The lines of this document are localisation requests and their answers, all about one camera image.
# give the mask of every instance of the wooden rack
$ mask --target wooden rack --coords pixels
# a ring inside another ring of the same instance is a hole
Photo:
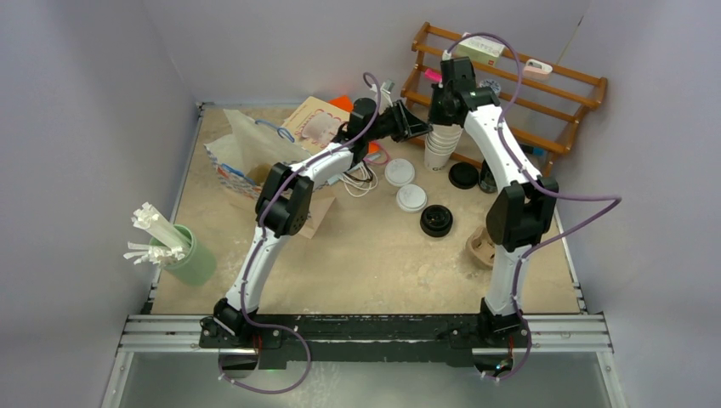
[[[426,70],[435,71],[437,73],[440,73],[439,70],[437,70],[434,67],[430,67],[424,64],[424,59],[426,54],[435,55],[440,57],[443,54],[443,50],[440,48],[434,48],[426,44],[426,39],[428,38],[428,35],[432,34],[437,37],[446,38],[451,41],[456,41],[461,38],[461,34],[458,34],[453,31],[444,30],[439,27],[434,27],[426,21],[421,29],[418,31],[416,36],[413,38],[413,44],[411,45],[411,50],[417,53],[416,56],[416,64],[413,66],[413,70],[411,71],[411,75],[408,76],[408,79],[406,79],[406,83],[403,84],[403,88],[400,91],[400,96],[406,98],[406,105],[411,108],[414,104],[418,103],[420,105],[424,106],[430,106],[430,97],[420,94],[418,92],[418,83],[421,78],[421,75]],[[503,50],[503,57],[512,59],[513,55],[508,51],[507,49]],[[519,58],[521,63],[525,63],[529,58],[532,58],[528,55],[519,54]],[[503,79],[508,79],[510,81],[516,81],[518,76],[515,72],[508,72],[501,69],[498,69],[493,66],[489,65],[482,65],[478,62],[473,63],[475,69],[480,71],[488,72],[492,75],[495,75],[497,77],[501,77]],[[586,114],[589,111],[595,111],[596,108],[598,108],[601,103],[604,100],[604,96],[606,93],[606,87],[608,86],[608,81],[606,78],[597,78],[595,76],[590,76],[578,71],[573,71],[568,68],[565,68],[560,65],[556,64],[550,64],[554,68],[553,75],[561,75],[564,77],[569,77],[572,79],[575,79],[580,82],[585,82],[587,84],[590,84],[593,86],[593,91],[591,94],[591,97],[583,97],[580,95],[577,95],[575,93],[571,93],[568,91],[565,91],[564,89],[555,88],[552,86],[549,86],[543,82],[537,82],[533,81],[527,78],[523,79],[523,84],[527,87],[538,89],[539,91],[553,94],[556,96],[559,96],[564,99],[568,99],[570,101],[576,102],[579,104],[578,109],[576,110],[576,113],[573,115],[569,115],[567,113],[564,113],[560,110],[552,109],[546,105],[539,104],[537,102],[532,102],[528,99],[523,98],[517,98],[516,104],[520,106],[524,106],[525,108],[528,108],[532,111],[536,111],[539,113],[542,113],[543,115],[548,115],[555,117],[557,119],[560,119],[564,122],[566,122],[564,130],[561,132],[560,137],[558,138],[558,141],[553,142],[550,140],[546,140],[544,138],[541,138],[540,136],[537,136],[533,133],[526,132],[524,130],[518,129],[516,127],[510,127],[511,131],[514,133],[515,138],[521,142],[528,145],[536,146],[541,149],[544,149],[548,154],[546,155],[546,161],[542,166],[542,173],[544,175],[549,175],[551,172],[551,168],[554,165],[554,162],[563,155],[567,155],[569,152],[571,152],[571,147],[573,146],[573,143],[576,141],[576,135],[578,133],[578,127],[581,125],[581,121],[586,116]],[[500,98],[509,100],[511,99],[512,94],[501,92]],[[411,142],[416,145],[423,146],[423,141],[421,139],[412,139]],[[452,156],[453,159],[459,160],[459,161],[466,161],[469,162],[476,167],[480,167],[480,163],[478,163],[475,160],[469,159],[466,156],[461,156],[456,153]]]

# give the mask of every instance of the wooden table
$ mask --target wooden table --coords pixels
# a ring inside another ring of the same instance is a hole
[[[244,113],[280,124],[293,109],[246,108]],[[190,163],[176,222],[191,228],[218,260],[211,280],[201,287],[179,282],[162,272],[154,314],[210,314],[239,273],[253,236],[255,214],[231,206],[203,144],[230,133],[220,109],[206,110]],[[418,213],[402,212],[395,203],[397,188],[383,177],[377,189],[362,198],[348,195],[341,184],[333,203],[311,240],[293,237],[281,253],[265,285],[262,313],[422,314],[474,313],[487,291],[491,272],[477,269],[464,244],[485,222],[495,200],[474,188],[453,187],[447,173],[423,167],[423,150],[384,140],[392,157],[416,167],[416,181],[429,204],[453,212],[451,233],[425,235]],[[472,149],[469,140],[463,149]],[[558,234],[554,222],[550,235]],[[559,241],[534,254],[526,278],[526,313],[578,313],[563,244]]]

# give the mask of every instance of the pink marker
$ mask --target pink marker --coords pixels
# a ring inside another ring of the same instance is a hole
[[[424,73],[425,77],[427,77],[429,80],[433,82],[441,82],[443,81],[443,76],[439,73],[436,73],[431,70],[426,70]]]

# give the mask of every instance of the white wall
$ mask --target white wall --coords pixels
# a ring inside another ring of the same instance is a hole
[[[721,406],[719,13],[711,0],[593,0],[562,61],[609,78],[556,173],[565,191],[624,197],[569,245],[633,407]],[[569,226],[592,211],[559,204]]]
[[[490,31],[555,61],[589,0],[145,0],[198,100],[299,102],[351,95],[361,74],[406,80],[421,24]]]
[[[0,5],[0,406],[98,406],[195,106],[140,0]]]

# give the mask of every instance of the green cup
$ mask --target green cup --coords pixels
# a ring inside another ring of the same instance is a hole
[[[188,227],[175,224],[175,229],[190,240],[190,251],[185,258],[176,263],[166,265],[163,269],[173,274],[183,283],[190,286],[201,286],[215,272],[215,256],[210,250],[202,245]],[[155,238],[150,239],[150,244],[162,246],[162,242]]]

